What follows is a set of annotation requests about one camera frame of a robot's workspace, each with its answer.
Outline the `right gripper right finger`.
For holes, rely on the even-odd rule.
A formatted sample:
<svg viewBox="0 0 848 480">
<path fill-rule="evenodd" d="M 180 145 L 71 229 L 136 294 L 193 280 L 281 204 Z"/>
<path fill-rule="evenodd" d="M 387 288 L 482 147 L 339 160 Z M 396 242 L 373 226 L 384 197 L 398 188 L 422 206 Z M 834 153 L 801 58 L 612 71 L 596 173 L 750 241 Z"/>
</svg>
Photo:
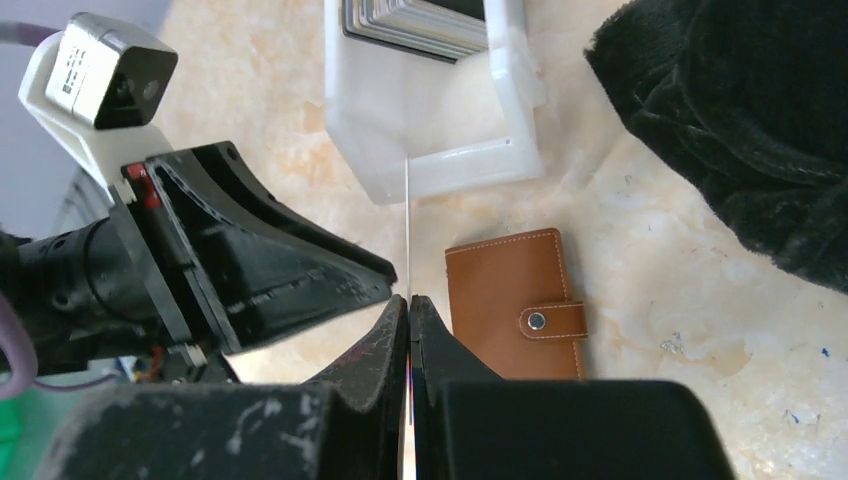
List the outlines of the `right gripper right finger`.
<svg viewBox="0 0 848 480">
<path fill-rule="evenodd" d="M 730 479 L 712 420 L 681 384 L 506 380 L 409 308 L 421 479 Z"/>
</svg>

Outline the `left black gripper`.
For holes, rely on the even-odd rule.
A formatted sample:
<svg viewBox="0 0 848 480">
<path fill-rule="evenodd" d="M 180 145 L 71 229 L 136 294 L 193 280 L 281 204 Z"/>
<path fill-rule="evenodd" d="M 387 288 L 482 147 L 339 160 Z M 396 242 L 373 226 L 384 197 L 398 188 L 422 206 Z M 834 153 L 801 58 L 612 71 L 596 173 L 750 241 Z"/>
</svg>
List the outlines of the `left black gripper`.
<svg viewBox="0 0 848 480">
<path fill-rule="evenodd" d="M 222 141 L 123 165 L 110 217 L 156 320 L 150 382 L 236 383 L 224 352 L 387 300 L 392 263 L 278 201 Z"/>
</svg>

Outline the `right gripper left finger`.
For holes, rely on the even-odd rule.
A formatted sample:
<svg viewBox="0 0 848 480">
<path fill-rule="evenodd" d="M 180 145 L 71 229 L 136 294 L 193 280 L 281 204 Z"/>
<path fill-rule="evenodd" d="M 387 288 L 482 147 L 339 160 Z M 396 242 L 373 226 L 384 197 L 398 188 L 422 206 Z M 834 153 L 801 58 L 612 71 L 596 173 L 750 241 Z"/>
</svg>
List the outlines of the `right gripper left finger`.
<svg viewBox="0 0 848 480">
<path fill-rule="evenodd" d="M 123 385 L 58 430 L 43 479 L 398 479 L 408 317 L 373 328 L 297 385 Z"/>
</svg>

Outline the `thin credit card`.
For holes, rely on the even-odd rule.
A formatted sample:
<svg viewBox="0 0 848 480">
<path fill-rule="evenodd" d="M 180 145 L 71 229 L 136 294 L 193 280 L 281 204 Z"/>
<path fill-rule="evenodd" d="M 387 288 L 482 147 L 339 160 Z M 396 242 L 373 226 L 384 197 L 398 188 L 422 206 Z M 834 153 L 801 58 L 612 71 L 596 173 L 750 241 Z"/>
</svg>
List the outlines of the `thin credit card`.
<svg viewBox="0 0 848 480">
<path fill-rule="evenodd" d="M 410 201 L 410 159 L 404 158 L 404 242 L 405 242 L 405 266 L 406 266 L 406 288 L 405 299 L 411 300 L 412 293 L 412 267 L 411 267 L 411 201 Z M 415 453 L 414 449 L 408 449 L 408 440 L 414 437 L 414 398 L 411 354 L 406 355 L 406 414 L 407 425 L 404 437 L 405 453 L 403 454 L 401 472 L 404 479 L 415 479 Z"/>
</svg>

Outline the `brown leather card holder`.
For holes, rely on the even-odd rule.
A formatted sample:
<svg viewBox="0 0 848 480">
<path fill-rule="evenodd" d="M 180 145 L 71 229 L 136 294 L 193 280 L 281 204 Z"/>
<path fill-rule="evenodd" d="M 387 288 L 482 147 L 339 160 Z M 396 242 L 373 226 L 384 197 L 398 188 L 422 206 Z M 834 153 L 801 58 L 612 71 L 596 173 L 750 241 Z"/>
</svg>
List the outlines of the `brown leather card holder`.
<svg viewBox="0 0 848 480">
<path fill-rule="evenodd" d="M 565 260 L 556 228 L 446 250 L 453 335 L 502 378 L 583 379 L 588 327 Z"/>
</svg>

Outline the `white translucent plastic card box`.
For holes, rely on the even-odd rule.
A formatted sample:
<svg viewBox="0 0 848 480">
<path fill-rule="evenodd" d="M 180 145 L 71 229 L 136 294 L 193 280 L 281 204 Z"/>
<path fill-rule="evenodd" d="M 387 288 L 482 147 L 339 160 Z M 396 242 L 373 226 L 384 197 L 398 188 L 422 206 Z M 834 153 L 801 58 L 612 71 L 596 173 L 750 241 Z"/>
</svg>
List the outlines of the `white translucent plastic card box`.
<svg viewBox="0 0 848 480">
<path fill-rule="evenodd" d="M 345 34 L 324 5 L 325 124 L 378 205 L 541 177 L 534 111 L 546 90 L 524 5 L 484 3 L 488 47 L 455 63 Z"/>
</svg>

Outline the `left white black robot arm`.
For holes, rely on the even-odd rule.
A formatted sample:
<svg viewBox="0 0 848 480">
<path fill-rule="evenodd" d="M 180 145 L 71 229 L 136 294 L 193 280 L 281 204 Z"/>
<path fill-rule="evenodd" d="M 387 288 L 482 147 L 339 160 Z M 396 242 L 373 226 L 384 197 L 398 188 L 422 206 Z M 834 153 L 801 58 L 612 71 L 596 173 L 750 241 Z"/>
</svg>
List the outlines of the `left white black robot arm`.
<svg viewBox="0 0 848 480">
<path fill-rule="evenodd" d="M 393 265 L 297 214 L 218 142 L 120 170 L 134 193 L 43 240 L 1 237 L 1 291 L 42 375 L 149 358 L 149 382 L 228 381 L 229 355 L 387 300 Z"/>
</svg>

